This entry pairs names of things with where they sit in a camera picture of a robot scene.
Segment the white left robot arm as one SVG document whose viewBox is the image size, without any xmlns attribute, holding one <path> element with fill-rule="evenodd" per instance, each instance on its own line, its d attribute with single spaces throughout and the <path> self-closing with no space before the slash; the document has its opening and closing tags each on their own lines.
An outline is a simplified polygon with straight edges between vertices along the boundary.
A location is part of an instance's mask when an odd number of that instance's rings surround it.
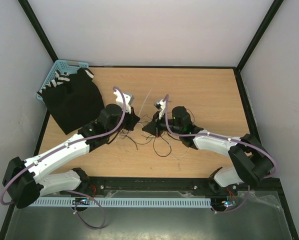
<svg viewBox="0 0 299 240">
<path fill-rule="evenodd" d="M 65 173 L 53 171 L 69 161 L 109 144 L 114 133 L 132 131 L 140 118 L 134 109 L 123 110 L 111 103 L 101 110 L 97 120 L 84 125 L 70 139 L 26 160 L 18 156 L 7 165 L 2 184 L 18 209 L 26 208 L 39 197 L 67 190 L 83 194 L 89 189 L 87 175 L 80 168 Z"/>
</svg>

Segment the white zip tie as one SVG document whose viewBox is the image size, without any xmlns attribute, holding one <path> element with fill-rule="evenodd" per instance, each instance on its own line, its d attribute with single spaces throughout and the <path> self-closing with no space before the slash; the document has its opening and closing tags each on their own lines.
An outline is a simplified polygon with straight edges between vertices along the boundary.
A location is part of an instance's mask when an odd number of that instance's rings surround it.
<svg viewBox="0 0 299 240">
<path fill-rule="evenodd" d="M 152 93 L 152 91 L 153 91 L 153 89 L 151 88 L 151 89 L 148 91 L 148 93 L 147 93 L 145 99 L 143 100 L 142 105 L 141 105 L 141 107 L 140 107 L 140 109 L 139 109 L 139 112 L 138 112 L 138 116 L 139 116 L 139 117 L 141 117 L 142 113 L 144 112 L 144 110 L 145 110 L 145 108 L 146 108 L 146 104 L 147 104 L 147 102 L 148 102 L 148 99 L 151 97 L 151 93 Z"/>
</svg>

